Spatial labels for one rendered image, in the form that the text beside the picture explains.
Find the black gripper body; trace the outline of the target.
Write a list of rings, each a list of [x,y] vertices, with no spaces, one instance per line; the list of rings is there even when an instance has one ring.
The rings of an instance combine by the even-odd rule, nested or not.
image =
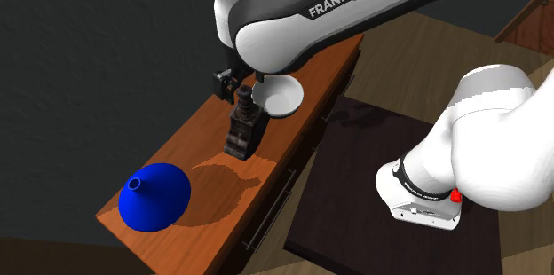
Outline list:
[[[222,45],[223,52],[226,58],[226,67],[232,69],[234,72],[243,69],[243,62],[238,52],[225,44]]]

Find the white bowl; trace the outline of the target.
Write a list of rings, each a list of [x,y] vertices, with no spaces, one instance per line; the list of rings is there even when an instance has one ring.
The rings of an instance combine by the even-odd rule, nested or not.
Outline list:
[[[283,118],[301,106],[304,95],[301,83],[293,76],[267,75],[263,82],[254,84],[251,97],[271,117]]]

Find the dark brown tower figure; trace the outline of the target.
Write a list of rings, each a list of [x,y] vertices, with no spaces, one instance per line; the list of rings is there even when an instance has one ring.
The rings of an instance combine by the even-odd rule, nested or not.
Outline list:
[[[252,92],[252,88],[245,84],[237,90],[239,100],[229,114],[231,123],[224,145],[225,153],[242,161],[255,152],[263,135],[260,118],[264,108],[254,102]]]

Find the blue cone-shaped vase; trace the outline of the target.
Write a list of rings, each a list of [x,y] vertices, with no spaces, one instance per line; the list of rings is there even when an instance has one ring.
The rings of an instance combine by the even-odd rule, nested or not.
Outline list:
[[[153,163],[126,181],[118,210],[132,230],[158,232],[179,220],[190,199],[191,184],[184,171],[170,163]]]

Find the brown wooden chest of drawers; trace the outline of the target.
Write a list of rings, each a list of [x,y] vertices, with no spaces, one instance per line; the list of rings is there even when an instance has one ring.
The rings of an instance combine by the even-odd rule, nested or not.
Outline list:
[[[213,275],[289,163],[359,53],[362,35],[330,46],[294,74],[304,89],[291,116],[269,121],[255,153],[241,161],[224,153],[231,105],[210,97],[150,158],[180,167],[192,195],[179,220],[159,232],[136,232],[113,197],[96,215],[157,275]]]

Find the dark robot stand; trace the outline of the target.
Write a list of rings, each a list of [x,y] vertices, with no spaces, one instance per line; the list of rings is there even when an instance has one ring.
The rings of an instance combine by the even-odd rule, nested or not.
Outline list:
[[[472,202],[449,232],[401,222],[379,197],[379,168],[428,122],[340,96],[284,247],[337,275],[503,275],[498,215]]]

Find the reddish brown wooden furniture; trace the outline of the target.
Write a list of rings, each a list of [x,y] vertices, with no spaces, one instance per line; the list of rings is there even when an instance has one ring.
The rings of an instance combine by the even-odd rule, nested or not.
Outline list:
[[[494,41],[554,57],[554,0],[531,0]]]

